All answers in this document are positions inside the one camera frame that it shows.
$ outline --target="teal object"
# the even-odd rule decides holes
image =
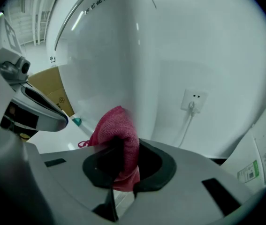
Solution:
[[[82,124],[82,119],[80,118],[74,118],[73,119],[74,123],[77,124],[78,126],[80,126]]]

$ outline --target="power cord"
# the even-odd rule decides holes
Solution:
[[[189,128],[189,126],[190,126],[190,124],[191,124],[191,122],[192,122],[192,119],[193,119],[194,116],[195,116],[195,113],[197,112],[197,109],[196,109],[196,106],[195,106],[195,103],[194,103],[194,102],[190,102],[190,103],[189,103],[189,109],[191,110],[190,120],[189,120],[189,122],[188,122],[187,128],[186,128],[186,130],[185,130],[185,132],[184,132],[184,136],[183,136],[182,141],[181,141],[180,145],[178,146],[178,148],[180,148],[180,147],[182,146],[182,144],[183,144],[183,142],[184,142],[184,138],[185,138],[185,136],[186,136],[186,134],[187,134],[187,132],[188,132],[188,128]]]

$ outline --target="pink cloth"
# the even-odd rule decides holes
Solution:
[[[83,146],[94,146],[112,140],[123,140],[123,170],[113,183],[113,188],[122,192],[133,191],[134,184],[140,181],[138,168],[139,139],[135,127],[121,106],[108,111],[97,124],[90,140]]]

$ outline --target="electrical outlet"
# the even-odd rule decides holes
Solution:
[[[208,93],[197,89],[186,89],[181,104],[181,110],[189,110],[189,104],[194,102],[196,105],[197,113],[202,111],[205,101],[208,97]]]

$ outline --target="cardboard box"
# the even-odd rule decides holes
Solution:
[[[69,117],[74,114],[60,77],[58,67],[52,67],[28,78],[29,83],[43,92]]]

